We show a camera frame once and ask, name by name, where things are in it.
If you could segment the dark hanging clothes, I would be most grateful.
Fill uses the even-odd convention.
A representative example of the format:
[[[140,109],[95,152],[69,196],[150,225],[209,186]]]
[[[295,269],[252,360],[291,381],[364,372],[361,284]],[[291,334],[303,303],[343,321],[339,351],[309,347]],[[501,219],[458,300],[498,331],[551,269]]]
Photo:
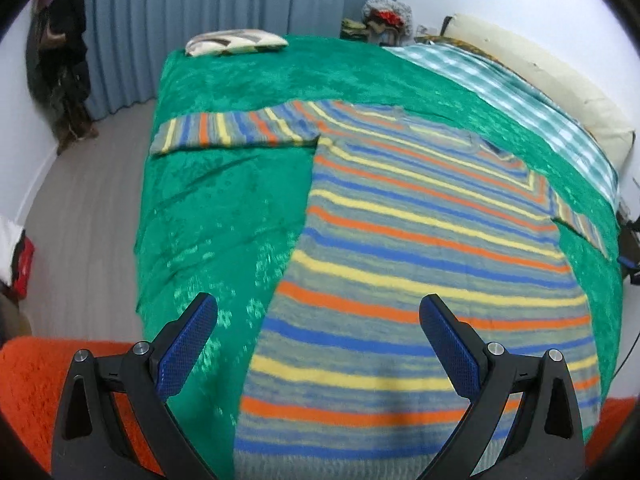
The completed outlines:
[[[58,154],[98,135],[86,105],[91,93],[86,29],[85,0],[34,0],[25,50],[27,87],[58,142]]]

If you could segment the pile of clothes on nightstand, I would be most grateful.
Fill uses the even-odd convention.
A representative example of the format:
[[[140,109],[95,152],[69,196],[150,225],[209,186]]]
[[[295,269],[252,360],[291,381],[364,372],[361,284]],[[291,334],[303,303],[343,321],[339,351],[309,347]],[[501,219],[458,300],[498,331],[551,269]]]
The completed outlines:
[[[413,38],[411,6],[396,0],[367,0],[359,21],[343,18],[340,38],[376,44],[382,47],[401,47]]]

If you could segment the teal checkered sheet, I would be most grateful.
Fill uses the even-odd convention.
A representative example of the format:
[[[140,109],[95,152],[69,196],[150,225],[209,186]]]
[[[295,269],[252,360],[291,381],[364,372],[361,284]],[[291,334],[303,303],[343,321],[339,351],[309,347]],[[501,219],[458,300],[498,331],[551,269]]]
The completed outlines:
[[[536,133],[552,151],[572,164],[613,209],[618,208],[618,175],[596,140],[577,119],[512,70],[450,44],[409,44],[389,47],[387,51],[460,84]]]

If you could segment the stack of folded clothes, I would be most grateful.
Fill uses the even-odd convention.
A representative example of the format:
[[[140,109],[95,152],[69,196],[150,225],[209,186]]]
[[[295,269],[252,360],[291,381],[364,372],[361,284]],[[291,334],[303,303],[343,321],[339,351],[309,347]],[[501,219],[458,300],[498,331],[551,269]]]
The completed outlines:
[[[1,292],[19,304],[27,296],[35,246],[26,235],[24,226],[1,216],[0,219]]]

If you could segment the striped knit sweater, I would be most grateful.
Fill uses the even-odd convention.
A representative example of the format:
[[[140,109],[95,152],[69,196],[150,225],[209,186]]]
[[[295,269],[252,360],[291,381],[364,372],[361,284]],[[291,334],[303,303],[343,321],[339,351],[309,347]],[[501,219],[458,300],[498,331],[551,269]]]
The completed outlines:
[[[435,294],[480,336],[567,359],[585,430],[601,378],[570,233],[601,223],[478,134],[392,106],[288,101],[166,120],[147,292],[209,292],[218,325],[171,407],[221,479],[405,479],[460,420],[419,323]]]

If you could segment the blue-grey curtain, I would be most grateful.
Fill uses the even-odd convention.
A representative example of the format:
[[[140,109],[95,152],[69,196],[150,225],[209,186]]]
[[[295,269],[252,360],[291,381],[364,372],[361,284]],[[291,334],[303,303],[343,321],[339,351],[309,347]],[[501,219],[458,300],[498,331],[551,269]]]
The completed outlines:
[[[367,0],[86,0],[88,109],[102,119],[157,96],[166,56],[215,30],[336,37]]]

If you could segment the green floral bedspread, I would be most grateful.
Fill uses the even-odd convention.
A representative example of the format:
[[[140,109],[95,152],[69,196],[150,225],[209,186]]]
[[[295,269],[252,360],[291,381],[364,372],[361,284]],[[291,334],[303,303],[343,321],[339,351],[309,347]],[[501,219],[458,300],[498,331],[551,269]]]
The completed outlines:
[[[168,56],[136,256],[143,333],[218,321],[171,411],[221,479],[412,479],[468,404],[419,323],[558,349],[582,428],[620,342],[617,176],[574,120],[448,44],[293,37]]]

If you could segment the patterned small cushion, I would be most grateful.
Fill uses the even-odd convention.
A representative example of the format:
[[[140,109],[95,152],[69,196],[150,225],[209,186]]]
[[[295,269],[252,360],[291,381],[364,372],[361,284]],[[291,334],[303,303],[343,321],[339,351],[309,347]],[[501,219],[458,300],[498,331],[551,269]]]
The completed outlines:
[[[281,36],[261,29],[232,29],[204,32],[194,36],[184,47],[186,55],[197,58],[204,55],[232,55],[279,51],[288,46]]]

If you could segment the cream pillow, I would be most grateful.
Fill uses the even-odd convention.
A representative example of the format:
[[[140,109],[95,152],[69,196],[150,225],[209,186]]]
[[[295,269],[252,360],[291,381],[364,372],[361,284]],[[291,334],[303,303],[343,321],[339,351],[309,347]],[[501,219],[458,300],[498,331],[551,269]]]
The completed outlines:
[[[533,41],[471,15],[448,16],[442,32],[491,55],[544,92],[585,127],[616,170],[624,168],[634,146],[634,127],[588,78]]]

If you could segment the orange fuzzy garment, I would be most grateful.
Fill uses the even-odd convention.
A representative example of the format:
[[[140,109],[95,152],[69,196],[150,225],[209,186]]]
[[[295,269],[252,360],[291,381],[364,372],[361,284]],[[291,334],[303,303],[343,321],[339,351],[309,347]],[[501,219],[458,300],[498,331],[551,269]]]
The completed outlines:
[[[17,337],[1,348],[1,411],[29,453],[42,469],[51,472],[53,428],[58,400],[70,361],[80,348],[95,356],[124,353],[131,344],[117,341],[81,341]],[[608,399],[600,422],[586,444],[587,465],[593,465],[604,453],[623,422],[631,414],[634,398]],[[160,473],[157,462],[144,442],[130,405],[117,396],[119,413],[140,462]]]

